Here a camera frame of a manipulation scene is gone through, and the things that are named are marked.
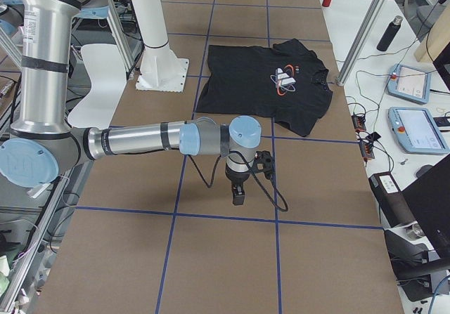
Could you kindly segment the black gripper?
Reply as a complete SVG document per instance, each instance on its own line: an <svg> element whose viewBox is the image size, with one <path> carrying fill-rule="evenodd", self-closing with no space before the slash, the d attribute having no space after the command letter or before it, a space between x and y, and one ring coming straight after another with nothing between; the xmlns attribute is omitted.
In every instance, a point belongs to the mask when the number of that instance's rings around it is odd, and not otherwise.
<svg viewBox="0 0 450 314"><path fill-rule="evenodd" d="M249 179L249 173L237 172L232 169L225 170L226 177L231 182L231 191L233 195L233 205L242 206L245 201L244 182Z"/></svg>

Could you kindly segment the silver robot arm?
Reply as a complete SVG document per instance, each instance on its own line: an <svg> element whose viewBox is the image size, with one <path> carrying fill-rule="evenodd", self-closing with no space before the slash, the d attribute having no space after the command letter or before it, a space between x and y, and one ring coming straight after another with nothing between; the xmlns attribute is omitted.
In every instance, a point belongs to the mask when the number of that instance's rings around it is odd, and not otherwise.
<svg viewBox="0 0 450 314"><path fill-rule="evenodd" d="M178 150L226 159L233 203L257 170L259 122L249 116L218 125L209 118L115 129L77 128L65 120L72 19L83 10L106 11L108 0L22 0L25 6L22 94L11 138L1 146L1 174L24 188L53 182L61 173L112 155Z"/></svg>

